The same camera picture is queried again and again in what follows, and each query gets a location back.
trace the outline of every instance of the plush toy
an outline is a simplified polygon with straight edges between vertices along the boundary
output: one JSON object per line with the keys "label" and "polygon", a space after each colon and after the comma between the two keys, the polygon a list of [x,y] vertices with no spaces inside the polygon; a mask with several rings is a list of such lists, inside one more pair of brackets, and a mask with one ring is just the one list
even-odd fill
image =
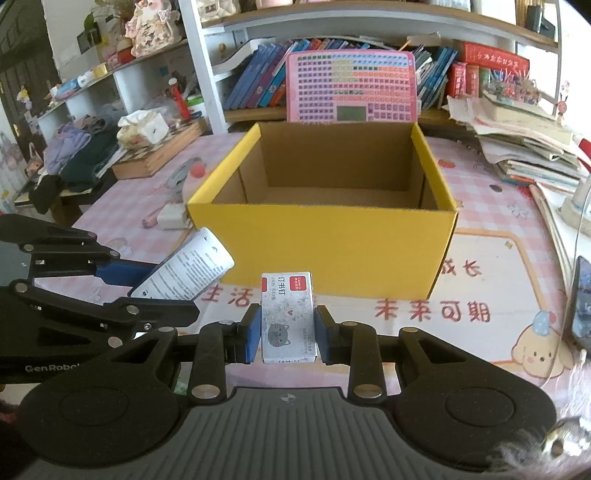
{"label": "plush toy", "polygon": [[134,17],[125,25],[125,36],[131,38],[134,57],[149,55],[181,40],[175,21],[180,18],[168,0],[140,0]]}

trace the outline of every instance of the dark green cloth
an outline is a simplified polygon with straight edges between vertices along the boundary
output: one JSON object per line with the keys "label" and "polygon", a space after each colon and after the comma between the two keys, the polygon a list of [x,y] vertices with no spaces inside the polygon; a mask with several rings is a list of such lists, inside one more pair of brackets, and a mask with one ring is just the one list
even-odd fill
{"label": "dark green cloth", "polygon": [[87,146],[72,157],[60,172],[65,188],[71,192],[83,192],[97,184],[97,172],[105,166],[119,147],[118,131],[118,128],[110,128],[98,132]]}

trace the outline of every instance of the pink tablecloth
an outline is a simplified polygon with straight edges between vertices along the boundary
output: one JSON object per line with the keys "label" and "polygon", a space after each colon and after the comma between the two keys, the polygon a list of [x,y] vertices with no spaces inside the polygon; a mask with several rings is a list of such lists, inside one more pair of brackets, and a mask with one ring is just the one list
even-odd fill
{"label": "pink tablecloth", "polygon": [[[200,138],[153,178],[120,181],[75,227],[96,232],[100,243],[117,249],[123,258],[161,261],[179,233],[157,227],[145,230],[141,226],[142,218],[163,202],[165,193],[159,186],[175,168],[195,155],[204,159],[210,171],[240,138],[241,134]],[[525,338],[526,331],[531,330],[539,310],[552,311],[553,328],[560,331],[565,295],[556,253],[536,205],[527,189],[501,183],[476,153],[449,140],[428,141],[460,206],[460,234],[454,236],[450,248],[455,258],[446,262],[431,299],[404,302],[318,295],[316,301],[328,305],[338,322],[370,323],[378,333],[386,335],[396,335],[405,325],[416,325],[541,385],[545,374],[540,373],[540,366],[528,364],[527,354],[516,355],[515,349],[519,346],[521,351],[522,334]],[[512,267],[499,270],[498,262],[491,258],[491,249],[500,249],[505,262],[513,261],[516,273]],[[503,275],[510,288],[503,285]],[[521,283],[511,286],[517,277]],[[127,288],[106,286],[97,278],[45,279],[38,284],[95,303],[112,301],[127,292]],[[512,303],[510,291],[515,288],[523,288],[524,292],[523,304],[517,306]],[[197,300],[202,313],[185,333],[196,332],[212,321],[238,321],[250,302],[259,299],[256,288],[213,286]],[[490,348],[495,338],[502,343],[496,350]],[[559,341],[556,333],[553,345]],[[556,372],[553,370],[555,378],[545,385],[557,401],[572,366],[570,354],[565,355],[569,359],[563,357]],[[229,386],[340,385],[346,389],[348,367],[327,367],[319,361],[309,365],[264,365],[259,360],[253,365],[228,366],[227,373]],[[385,366],[385,373],[388,391],[395,393],[399,386],[391,365]]]}

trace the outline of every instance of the white shelf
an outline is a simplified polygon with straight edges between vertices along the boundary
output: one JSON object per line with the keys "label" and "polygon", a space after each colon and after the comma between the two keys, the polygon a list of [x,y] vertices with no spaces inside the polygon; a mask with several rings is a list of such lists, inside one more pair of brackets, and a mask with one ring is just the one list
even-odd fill
{"label": "white shelf", "polygon": [[371,35],[379,38],[432,33],[443,38],[491,44],[491,38],[516,41],[558,53],[553,40],[494,18],[457,8],[387,0],[347,0],[297,4],[233,15],[203,25],[203,34],[246,30],[248,38],[296,38],[315,34]]}

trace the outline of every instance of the book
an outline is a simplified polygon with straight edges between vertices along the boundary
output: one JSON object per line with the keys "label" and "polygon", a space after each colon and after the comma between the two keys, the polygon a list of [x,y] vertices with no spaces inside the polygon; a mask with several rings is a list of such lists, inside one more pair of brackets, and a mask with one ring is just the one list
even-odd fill
{"label": "book", "polygon": [[329,46],[329,43],[331,42],[330,38],[325,38],[322,43],[320,44],[320,47],[318,47],[318,50],[325,50],[326,47]]}
{"label": "book", "polygon": [[[343,44],[344,40],[336,40],[337,42],[339,42],[339,46]],[[304,49],[304,50],[318,50],[318,47],[320,47],[322,42],[319,43],[315,43],[315,42],[310,42],[310,44]],[[282,100],[285,99],[285,89],[286,89],[287,85],[285,84],[285,78],[283,79],[283,82],[281,82],[281,84],[279,85],[279,88],[277,89],[277,91],[275,92],[275,94],[273,95],[273,98],[271,99],[271,101],[269,102],[269,106],[277,106],[277,105],[282,105]]]}
{"label": "book", "polygon": [[558,187],[570,187],[576,188],[579,181],[571,177],[567,177],[560,173],[548,170],[543,167],[536,167],[528,164],[508,164],[508,161],[500,161],[496,164],[501,171],[507,176],[520,177],[521,179],[527,179],[531,183],[541,181],[544,183],[552,184]]}
{"label": "book", "polygon": [[252,84],[250,85],[248,90],[246,90],[246,93],[244,94],[244,97],[240,101],[238,108],[240,108],[240,109],[246,108],[246,104],[248,103],[252,94],[256,90],[256,87],[258,86],[259,82],[261,81],[263,75],[269,69],[271,62],[273,61],[273,59],[275,58],[275,55],[277,54],[277,52],[279,50],[281,50],[280,45],[270,45],[269,46],[269,54],[265,57],[265,60],[262,62],[260,69],[258,69],[258,71],[255,73],[254,80],[252,81]]}
{"label": "book", "polygon": [[285,55],[283,56],[283,58],[281,59],[281,61],[277,65],[278,68],[276,67],[277,73],[274,73],[273,80],[271,81],[269,88],[263,94],[261,101],[259,102],[259,107],[264,108],[266,106],[269,106],[269,103],[270,103],[271,99],[273,98],[273,96],[275,95],[275,93],[277,92],[277,89],[279,88],[281,83],[285,81],[285,60],[287,59],[287,56],[291,52],[305,50],[308,45],[310,45],[310,40],[303,38],[302,40],[295,42],[292,45],[291,50],[289,50],[289,49],[287,50],[287,52],[285,53]]}
{"label": "book", "polygon": [[447,47],[439,47],[437,49],[436,59],[434,61],[433,67],[430,69],[429,74],[423,80],[420,85],[420,90],[418,90],[418,98],[419,100],[423,100],[425,98],[425,94],[427,93],[430,86],[432,86],[434,82],[434,78],[437,76],[437,71],[440,68],[443,68],[443,57],[447,52]]}
{"label": "book", "polygon": [[340,38],[335,38],[334,40],[330,41],[329,46],[326,47],[326,50],[338,50],[340,46],[343,44],[343,42],[344,40],[341,40]]}
{"label": "book", "polygon": [[562,144],[569,144],[572,141],[573,133],[566,130],[555,120],[549,120],[533,113],[517,110],[511,108],[509,105],[493,103],[491,97],[491,94],[485,93],[484,97],[480,100],[482,109],[491,120],[507,125],[531,128],[550,138],[554,138]]}
{"label": "book", "polygon": [[417,82],[417,93],[423,90],[425,82],[432,73],[432,70],[437,66],[437,62],[430,62],[426,68],[421,72],[419,81]]}
{"label": "book", "polygon": [[322,45],[322,40],[319,38],[313,38],[310,40],[310,45],[306,47],[306,50],[318,50]]}
{"label": "book", "polygon": [[241,90],[243,90],[243,88],[245,88],[245,83],[247,81],[247,77],[249,77],[251,75],[252,70],[253,70],[254,65],[255,65],[255,61],[258,61],[258,59],[261,57],[261,55],[263,54],[263,49],[264,48],[265,48],[265,46],[263,46],[263,45],[261,45],[261,46],[259,46],[257,48],[256,52],[252,56],[250,62],[247,65],[247,67],[245,68],[244,72],[242,72],[242,75],[240,75],[240,78],[236,82],[236,85],[232,89],[230,95],[228,96],[228,98],[224,102],[224,104],[223,104],[223,109],[224,110],[230,110],[230,107],[236,101],[236,97],[238,96],[238,93]]}
{"label": "book", "polygon": [[462,93],[466,93],[466,64],[457,61],[449,69],[449,82],[447,84],[446,94],[450,97],[458,98]]}
{"label": "book", "polygon": [[429,78],[423,86],[424,92],[421,95],[421,101],[423,102],[423,105],[428,104],[428,100],[431,94],[434,93],[433,90],[436,88],[435,84],[440,79],[441,73],[447,64],[449,57],[452,55],[452,52],[454,52],[452,48],[441,48],[441,52],[437,57],[437,65],[436,67],[433,67],[433,71],[430,73]]}
{"label": "book", "polygon": [[478,68],[478,96],[482,97],[484,95],[486,86],[489,84],[492,78],[492,72],[490,69],[486,67],[479,67]]}
{"label": "book", "polygon": [[466,66],[466,95],[480,96],[480,67],[468,64]]}
{"label": "book", "polygon": [[482,153],[490,164],[496,164],[502,160],[508,160],[509,162],[518,161],[545,167],[576,179],[586,178],[589,174],[579,160],[576,160],[576,164],[562,159],[549,160],[547,157],[540,155],[535,150],[525,147],[520,143],[497,140],[489,136],[479,137],[478,140],[482,147]]}
{"label": "book", "polygon": [[458,59],[466,63],[524,76],[530,72],[528,59],[500,48],[467,41],[456,41],[455,48],[459,51]]}
{"label": "book", "polygon": [[251,87],[253,89],[256,87],[256,85],[253,86],[253,83],[255,82],[256,78],[258,77],[263,65],[267,62],[267,59],[269,58],[271,53],[275,50],[275,45],[271,44],[271,45],[262,46],[259,48],[263,48],[264,50],[263,50],[262,54],[258,57],[258,60],[255,62],[252,70],[247,75],[246,81],[243,84],[242,89],[238,92],[234,102],[230,106],[230,110],[238,109],[240,107],[240,104],[242,103],[242,101],[245,99],[245,97],[246,97],[246,102],[248,101],[248,98],[250,97],[248,92],[251,91]]}
{"label": "book", "polygon": [[484,94],[484,96],[486,96],[486,98],[490,102],[492,102],[498,106],[511,108],[513,110],[523,111],[525,113],[530,113],[532,115],[539,116],[539,117],[545,118],[547,120],[552,120],[552,121],[555,120],[553,115],[546,113],[546,111],[538,105],[532,105],[531,103],[520,102],[518,100],[513,100],[513,99],[509,99],[509,98],[498,98],[489,92],[486,92]]}
{"label": "book", "polygon": [[289,44],[283,44],[276,52],[275,57],[271,60],[269,67],[262,75],[261,80],[256,86],[254,92],[252,92],[252,95],[248,100],[248,103],[246,104],[246,108],[256,108],[259,100],[261,100],[261,97],[267,91],[269,85],[271,85],[271,82],[273,81],[273,71],[275,70],[281,59],[285,56],[285,52],[289,47]]}
{"label": "book", "polygon": [[414,59],[414,67],[416,70],[421,68],[425,63],[431,58],[431,54],[428,51],[422,51],[417,57]]}
{"label": "book", "polygon": [[434,82],[433,86],[431,87],[431,92],[430,92],[429,96],[427,97],[427,100],[424,104],[426,108],[431,108],[433,106],[434,102],[437,100],[437,98],[438,98],[437,94],[440,93],[441,83],[442,83],[443,79],[446,78],[447,71],[449,70],[449,67],[452,65],[453,60],[456,58],[456,56],[457,56],[457,50],[454,50],[453,48],[447,49],[447,54],[444,59],[443,67],[439,71],[439,76],[437,78],[435,78],[435,82]]}

